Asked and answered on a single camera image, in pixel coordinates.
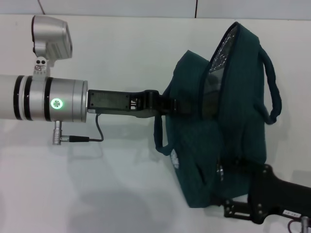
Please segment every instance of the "bag handle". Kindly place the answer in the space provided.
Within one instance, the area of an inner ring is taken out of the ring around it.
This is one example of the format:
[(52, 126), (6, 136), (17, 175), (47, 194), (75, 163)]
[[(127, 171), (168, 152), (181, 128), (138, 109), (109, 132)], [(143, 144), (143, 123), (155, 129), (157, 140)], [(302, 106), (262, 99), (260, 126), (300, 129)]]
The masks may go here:
[(258, 99), (256, 99), (255, 101), (255, 108), (261, 113), (264, 121), (268, 125), (272, 125), (276, 122), (276, 118), (281, 114), (282, 99), (281, 99), (280, 92), (276, 85), (276, 73), (274, 71), (273, 64), (268, 54), (262, 47), (260, 47), (260, 50), (259, 50), (259, 57), (263, 61), (266, 75), (267, 75), (267, 82), (269, 85), (270, 94), (272, 98), (272, 111), (269, 115), (267, 108)]
[[(170, 95), (171, 90), (171, 83), (166, 88), (166, 90), (163, 92), (164, 97), (168, 97)], [(155, 124), (154, 124), (154, 139), (155, 139), (155, 149), (164, 154), (164, 155), (170, 155), (173, 146), (169, 143), (166, 146), (163, 146), (163, 125), (162, 125), (162, 116), (157, 115), (155, 116)]]

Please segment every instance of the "teal fabric bag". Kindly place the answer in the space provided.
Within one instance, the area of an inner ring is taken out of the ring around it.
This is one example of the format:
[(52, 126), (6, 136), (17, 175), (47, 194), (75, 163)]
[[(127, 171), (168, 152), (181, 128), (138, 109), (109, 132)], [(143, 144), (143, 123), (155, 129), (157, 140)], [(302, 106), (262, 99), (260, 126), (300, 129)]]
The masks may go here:
[[(264, 68), (273, 110), (264, 106)], [(187, 51), (177, 63), (164, 96), (191, 103), (191, 116), (155, 117), (155, 146), (170, 155), (190, 207), (212, 204), (212, 196), (234, 198), (249, 189), (249, 177), (222, 170), (237, 159), (264, 164), (264, 123), (273, 124), (282, 104), (270, 58), (259, 39), (239, 23), (225, 33), (208, 62)]]

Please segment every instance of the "black bracket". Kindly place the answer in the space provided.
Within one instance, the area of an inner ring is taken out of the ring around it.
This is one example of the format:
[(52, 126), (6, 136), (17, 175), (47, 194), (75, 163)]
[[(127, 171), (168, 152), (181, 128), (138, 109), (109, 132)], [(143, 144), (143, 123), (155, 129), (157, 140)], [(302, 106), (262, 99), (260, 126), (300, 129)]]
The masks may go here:
[(311, 188), (282, 181), (275, 176), (270, 165), (238, 161), (224, 165), (236, 172), (249, 173), (251, 184), (247, 203), (213, 197), (215, 205), (224, 207), (224, 216), (250, 220), (262, 224), (269, 215), (280, 215), (301, 221), (311, 218)]
[(188, 115), (191, 113), (191, 104), (166, 98), (155, 90), (143, 92), (89, 90), (87, 111), (148, 118), (167, 114)]

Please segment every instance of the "black cable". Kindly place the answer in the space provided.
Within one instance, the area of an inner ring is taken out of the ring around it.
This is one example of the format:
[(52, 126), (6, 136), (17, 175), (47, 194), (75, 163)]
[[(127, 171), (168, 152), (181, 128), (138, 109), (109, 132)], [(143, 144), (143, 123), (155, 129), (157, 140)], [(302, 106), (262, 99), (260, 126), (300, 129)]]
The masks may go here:
[(44, 10), (43, 10), (43, 7), (42, 7), (42, 4), (41, 4), (40, 0), (37, 0), (37, 1), (38, 1), (38, 3), (39, 3), (40, 9), (41, 9), (41, 11), (42, 11), (42, 14), (45, 15), (45, 12), (44, 12)]
[(196, 18), (196, 12), (198, 11), (198, 0), (196, 0), (195, 3), (195, 14), (194, 14), (194, 18)]
[(293, 222), (299, 222), (299, 221), (297, 221), (297, 220), (291, 220), (291, 221), (289, 221), (289, 223), (287, 224), (287, 229), (288, 229), (288, 232), (289, 232), (289, 233), (293, 233), (292, 230), (291, 230), (291, 224), (292, 224)]
[(96, 114), (95, 123), (96, 123), (96, 127), (98, 129), (98, 132), (101, 135), (101, 139), (94, 139), (94, 138), (89, 138), (89, 137), (70, 135), (69, 136), (69, 142), (102, 142), (104, 140), (104, 135), (103, 135), (103, 132), (102, 132), (102, 130), (98, 124), (98, 117), (99, 116), (100, 116), (100, 114)]
[(102, 142), (104, 140), (104, 135), (103, 135), (103, 132), (101, 130), (101, 127), (99, 126), (98, 124), (98, 117), (100, 116), (100, 114), (96, 114), (96, 117), (95, 117), (95, 124), (96, 124), (96, 127), (98, 129), (98, 132), (99, 134), (101, 135), (101, 139), (93, 139), (93, 138), (90, 138), (90, 142)]

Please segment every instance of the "green led indicator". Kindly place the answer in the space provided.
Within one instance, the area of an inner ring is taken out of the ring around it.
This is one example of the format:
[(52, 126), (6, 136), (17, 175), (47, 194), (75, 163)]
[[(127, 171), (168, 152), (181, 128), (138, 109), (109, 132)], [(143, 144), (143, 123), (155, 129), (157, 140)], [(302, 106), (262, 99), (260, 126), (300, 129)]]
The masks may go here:
[(53, 109), (61, 109), (63, 107), (63, 102), (60, 99), (52, 99), (51, 106)]

